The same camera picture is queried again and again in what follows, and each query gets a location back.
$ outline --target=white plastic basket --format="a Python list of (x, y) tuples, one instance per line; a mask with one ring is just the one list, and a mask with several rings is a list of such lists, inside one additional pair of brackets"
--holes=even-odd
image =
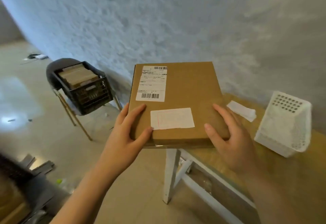
[(312, 104), (274, 91), (255, 136), (255, 141), (289, 157), (310, 144)]

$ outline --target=wooden tabletop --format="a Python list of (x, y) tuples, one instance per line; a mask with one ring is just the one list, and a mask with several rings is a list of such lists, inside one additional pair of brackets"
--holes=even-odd
[[(231, 94), (224, 95), (226, 104), (231, 100), (256, 110), (257, 118), (252, 123), (238, 115), (253, 139), (265, 109)], [(261, 163), (271, 178), (288, 195), (302, 218), (309, 223), (326, 223), (326, 136), (313, 130), (308, 149), (303, 153), (296, 153), (290, 158), (284, 158), (256, 142), (255, 147)], [(216, 149), (186, 150), (250, 197), (244, 183), (227, 167)]]

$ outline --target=fingernail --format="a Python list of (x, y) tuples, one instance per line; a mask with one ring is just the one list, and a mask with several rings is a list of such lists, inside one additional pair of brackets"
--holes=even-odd
[(211, 129), (211, 126), (208, 123), (204, 124), (204, 127), (205, 127), (206, 130), (210, 130)]

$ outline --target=forearm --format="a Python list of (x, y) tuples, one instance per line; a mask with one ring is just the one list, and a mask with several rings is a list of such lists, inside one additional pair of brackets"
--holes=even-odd
[(242, 179), (254, 199), (262, 224), (300, 223), (291, 203), (265, 172), (257, 169)]
[(66, 204), (53, 218), (51, 224), (94, 222), (105, 194), (117, 178), (114, 169), (106, 170), (106, 173), (103, 173), (102, 168), (103, 165), (99, 161), (87, 173)]

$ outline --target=gray wall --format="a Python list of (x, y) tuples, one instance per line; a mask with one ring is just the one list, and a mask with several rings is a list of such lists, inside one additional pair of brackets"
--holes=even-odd
[(22, 39), (22, 34), (0, 0), (0, 44)]
[(309, 100), (326, 132), (325, 0), (3, 0), (52, 59), (110, 73), (128, 101), (134, 64), (213, 61), (225, 92)]

